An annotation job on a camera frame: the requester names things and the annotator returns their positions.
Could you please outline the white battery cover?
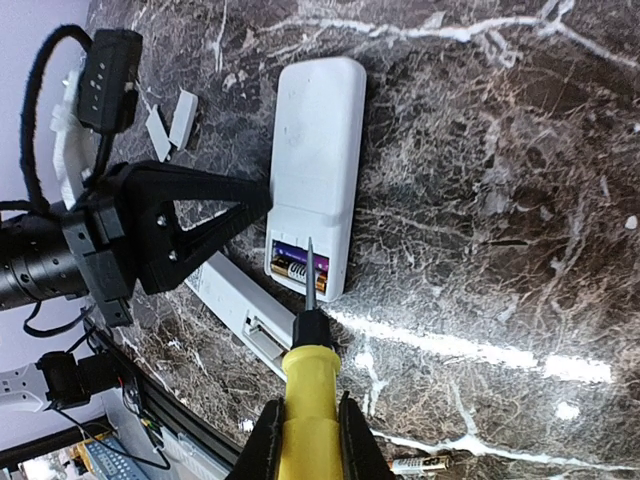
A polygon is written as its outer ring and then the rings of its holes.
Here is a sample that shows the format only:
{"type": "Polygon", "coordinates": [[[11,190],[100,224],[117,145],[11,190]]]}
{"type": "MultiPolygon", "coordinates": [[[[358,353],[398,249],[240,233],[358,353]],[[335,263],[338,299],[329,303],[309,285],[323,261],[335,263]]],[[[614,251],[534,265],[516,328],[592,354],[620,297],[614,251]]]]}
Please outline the white battery cover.
{"type": "Polygon", "coordinates": [[[160,111],[157,105],[154,105],[149,112],[145,121],[145,127],[152,142],[157,159],[165,162],[170,157],[172,144],[163,124],[160,111]]]}

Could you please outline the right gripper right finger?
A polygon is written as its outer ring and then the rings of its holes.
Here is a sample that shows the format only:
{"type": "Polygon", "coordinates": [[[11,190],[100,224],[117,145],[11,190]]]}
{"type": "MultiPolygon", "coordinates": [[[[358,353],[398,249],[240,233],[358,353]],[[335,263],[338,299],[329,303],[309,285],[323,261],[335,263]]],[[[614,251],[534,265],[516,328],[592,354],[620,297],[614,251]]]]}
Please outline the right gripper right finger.
{"type": "Polygon", "coordinates": [[[347,480],[394,480],[357,402],[344,392],[339,402],[342,468],[347,480]]]}

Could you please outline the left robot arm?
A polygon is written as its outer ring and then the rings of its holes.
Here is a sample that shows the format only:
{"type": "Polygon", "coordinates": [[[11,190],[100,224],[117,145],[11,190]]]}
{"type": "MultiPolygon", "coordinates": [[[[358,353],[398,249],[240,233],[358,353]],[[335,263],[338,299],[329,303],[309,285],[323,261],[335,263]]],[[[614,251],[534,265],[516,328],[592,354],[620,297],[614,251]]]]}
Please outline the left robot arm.
{"type": "Polygon", "coordinates": [[[1,224],[1,307],[91,295],[126,326],[134,288],[171,291],[272,207],[268,186],[183,166],[115,165],[71,208],[1,224]]]}

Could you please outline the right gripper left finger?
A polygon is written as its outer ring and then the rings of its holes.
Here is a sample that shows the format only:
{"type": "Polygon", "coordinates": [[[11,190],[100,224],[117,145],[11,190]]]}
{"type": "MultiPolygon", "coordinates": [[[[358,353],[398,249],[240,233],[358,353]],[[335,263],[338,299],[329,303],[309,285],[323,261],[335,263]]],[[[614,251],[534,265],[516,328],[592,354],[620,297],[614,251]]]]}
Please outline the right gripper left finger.
{"type": "Polygon", "coordinates": [[[284,399],[269,400],[232,469],[233,479],[274,480],[277,478],[284,421],[284,399]]]}

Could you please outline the white slim remote control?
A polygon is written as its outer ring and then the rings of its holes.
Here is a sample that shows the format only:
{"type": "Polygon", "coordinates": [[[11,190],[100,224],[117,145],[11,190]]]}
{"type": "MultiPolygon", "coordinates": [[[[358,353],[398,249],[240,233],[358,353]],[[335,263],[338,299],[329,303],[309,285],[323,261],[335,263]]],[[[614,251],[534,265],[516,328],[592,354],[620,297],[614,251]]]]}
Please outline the white slim remote control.
{"type": "Polygon", "coordinates": [[[224,325],[281,379],[292,346],[294,314],[218,252],[186,284],[224,325]]]}

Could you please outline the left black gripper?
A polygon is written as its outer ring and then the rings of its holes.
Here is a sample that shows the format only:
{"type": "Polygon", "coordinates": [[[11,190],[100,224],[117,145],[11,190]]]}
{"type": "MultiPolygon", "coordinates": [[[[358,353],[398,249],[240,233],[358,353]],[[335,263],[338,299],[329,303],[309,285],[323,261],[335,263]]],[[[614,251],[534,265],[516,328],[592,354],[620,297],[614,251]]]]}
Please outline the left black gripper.
{"type": "Polygon", "coordinates": [[[135,228],[137,276],[147,294],[175,289],[226,243],[272,207],[269,188],[156,161],[121,163],[109,172],[109,197],[87,196],[62,218],[62,231],[89,293],[108,327],[133,323],[133,254],[123,223],[135,228]],[[176,201],[236,205],[188,230],[176,201]]]}

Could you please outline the yellow handled screwdriver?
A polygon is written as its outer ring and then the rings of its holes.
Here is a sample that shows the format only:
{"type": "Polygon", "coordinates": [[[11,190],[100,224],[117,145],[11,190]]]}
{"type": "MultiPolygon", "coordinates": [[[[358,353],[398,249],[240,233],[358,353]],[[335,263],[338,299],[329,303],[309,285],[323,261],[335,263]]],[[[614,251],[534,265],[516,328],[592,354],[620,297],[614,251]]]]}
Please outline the yellow handled screwdriver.
{"type": "Polygon", "coordinates": [[[308,244],[305,308],[293,324],[286,374],[280,479],[343,477],[336,379],[341,361],[332,348],[329,316],[318,306],[313,244],[308,244]]]}

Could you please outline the grey remote battery cover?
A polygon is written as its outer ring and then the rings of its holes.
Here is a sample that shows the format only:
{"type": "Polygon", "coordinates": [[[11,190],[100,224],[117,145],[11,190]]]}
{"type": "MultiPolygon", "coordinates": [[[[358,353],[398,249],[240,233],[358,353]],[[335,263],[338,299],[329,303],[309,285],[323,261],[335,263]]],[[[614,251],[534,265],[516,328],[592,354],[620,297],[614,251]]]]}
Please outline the grey remote battery cover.
{"type": "Polygon", "coordinates": [[[198,101],[197,95],[186,90],[180,92],[169,132],[169,141],[177,150],[183,150],[189,141],[198,101]]]}

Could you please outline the grey remote control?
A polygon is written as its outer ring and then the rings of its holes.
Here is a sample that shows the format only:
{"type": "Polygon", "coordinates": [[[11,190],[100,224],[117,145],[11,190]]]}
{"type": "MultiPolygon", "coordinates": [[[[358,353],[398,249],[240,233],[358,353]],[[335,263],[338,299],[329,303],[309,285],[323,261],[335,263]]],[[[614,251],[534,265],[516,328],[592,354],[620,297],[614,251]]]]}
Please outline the grey remote control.
{"type": "Polygon", "coordinates": [[[277,283],[300,284],[271,271],[279,241],[329,259],[319,300],[344,292],[354,215],[367,74],[348,57],[307,60],[279,77],[271,154],[273,207],[267,216],[264,270],[277,283]]]}

